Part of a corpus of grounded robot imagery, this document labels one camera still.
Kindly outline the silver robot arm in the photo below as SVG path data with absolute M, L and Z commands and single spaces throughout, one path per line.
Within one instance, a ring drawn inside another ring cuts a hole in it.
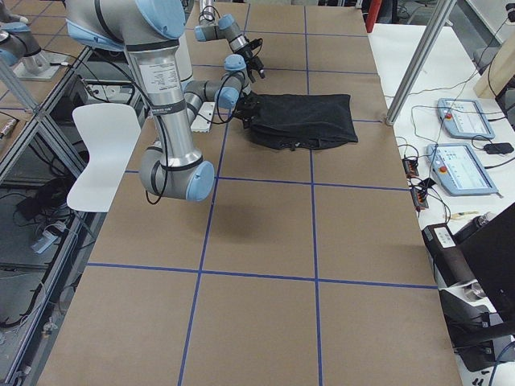
M 206 199 L 215 169 L 195 146 L 191 125 L 205 102 L 234 109 L 251 92 L 251 72 L 262 70 L 234 17 L 215 18 L 211 7 L 201 11 L 196 38 L 224 39 L 232 53 L 225 59 L 221 80 L 183 82 L 175 58 L 186 25 L 180 1 L 68 1 L 66 10 L 73 39 L 124 52 L 128 77 L 150 108 L 159 138 L 142 158 L 139 176 L 146 191 L 158 197 Z
M 196 40 L 208 42 L 226 40 L 231 52 L 245 61 L 247 75 L 252 82 L 256 72 L 261 79 L 266 77 L 264 64 L 258 56 L 262 38 L 249 40 L 231 14 L 220 15 L 213 1 L 199 1 L 198 24 L 194 28 Z

